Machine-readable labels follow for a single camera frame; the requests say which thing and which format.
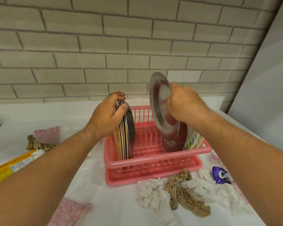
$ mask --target person's right arm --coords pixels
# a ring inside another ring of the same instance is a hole
[[[210,143],[267,225],[283,225],[283,152],[210,110],[189,87],[171,85],[170,113]]]

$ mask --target brick wall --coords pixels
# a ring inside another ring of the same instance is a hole
[[[234,100],[282,0],[0,0],[0,103],[147,98],[159,71]]]

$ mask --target purple candy wrapper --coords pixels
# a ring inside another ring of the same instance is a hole
[[[216,183],[231,184],[230,175],[228,174],[228,172],[225,169],[223,169],[221,167],[213,167],[212,168],[212,174],[213,174],[213,179],[215,180]]]

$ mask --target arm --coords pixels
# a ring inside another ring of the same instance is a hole
[[[125,94],[110,94],[80,132],[0,182],[0,226],[46,226],[87,154],[112,133],[127,111]]]
[[[170,113],[211,144],[267,225],[283,225],[283,152],[210,110],[195,91],[172,83]]]

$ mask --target plastic dish rack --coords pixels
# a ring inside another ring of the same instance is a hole
[[[193,171],[202,167],[197,155],[212,151],[206,140],[203,141],[205,148],[167,153],[161,145],[162,136],[153,121],[151,107],[134,106],[131,109],[136,139],[130,159],[118,160],[113,134],[105,138],[105,180],[108,185],[163,178],[179,173],[183,168]]]

